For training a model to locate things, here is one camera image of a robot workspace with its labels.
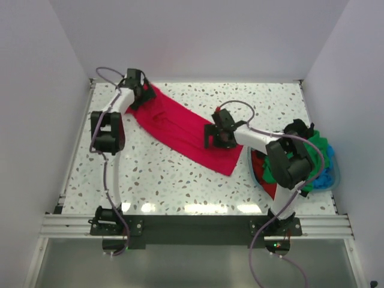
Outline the pink red t-shirt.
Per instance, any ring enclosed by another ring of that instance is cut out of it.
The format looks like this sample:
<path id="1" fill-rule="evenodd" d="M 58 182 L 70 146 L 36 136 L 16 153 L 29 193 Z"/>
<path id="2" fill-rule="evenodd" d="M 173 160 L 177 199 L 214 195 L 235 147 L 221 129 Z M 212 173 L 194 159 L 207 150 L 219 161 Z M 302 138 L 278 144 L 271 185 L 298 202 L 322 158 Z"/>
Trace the pink red t-shirt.
<path id="1" fill-rule="evenodd" d="M 156 97 L 137 110 L 128 108 L 137 123 L 153 138 L 174 151 L 214 172 L 230 176 L 239 160 L 242 146 L 205 148 L 204 127 L 210 122 L 151 86 Z"/>

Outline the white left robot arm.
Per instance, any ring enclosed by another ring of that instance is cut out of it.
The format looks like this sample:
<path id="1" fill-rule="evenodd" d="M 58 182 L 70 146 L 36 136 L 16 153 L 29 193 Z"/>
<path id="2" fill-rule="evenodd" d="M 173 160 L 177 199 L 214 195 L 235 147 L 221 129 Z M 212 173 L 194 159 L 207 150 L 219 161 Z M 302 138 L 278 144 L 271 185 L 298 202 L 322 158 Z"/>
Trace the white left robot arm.
<path id="1" fill-rule="evenodd" d="M 104 108 L 91 112 L 91 144 L 89 152 L 103 159 L 101 183 L 104 196 L 100 200 L 103 211 L 110 211 L 103 228 L 110 235 L 118 235 L 124 229 L 120 217 L 119 162 L 125 147 L 125 131 L 122 116 L 128 110 L 138 108 L 156 97 L 145 73 L 136 68 L 125 74 L 109 67 L 98 67 L 96 73 L 115 87 L 114 94 Z"/>

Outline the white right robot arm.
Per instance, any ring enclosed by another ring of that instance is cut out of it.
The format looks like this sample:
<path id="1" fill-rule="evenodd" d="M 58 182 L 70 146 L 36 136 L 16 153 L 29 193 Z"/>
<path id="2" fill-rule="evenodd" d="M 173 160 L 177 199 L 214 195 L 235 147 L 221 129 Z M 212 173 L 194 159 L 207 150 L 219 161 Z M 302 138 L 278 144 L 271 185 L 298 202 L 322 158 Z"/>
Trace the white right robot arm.
<path id="1" fill-rule="evenodd" d="M 275 236 L 282 235 L 289 228 L 287 219 L 295 213 L 295 200 L 315 169 L 304 145 L 309 141 L 294 132 L 276 134 L 257 130 L 246 121 L 235 122 L 226 109 L 214 112 L 212 118 L 214 122 L 204 126 L 205 148 L 242 145 L 268 157 L 277 187 L 267 228 Z"/>

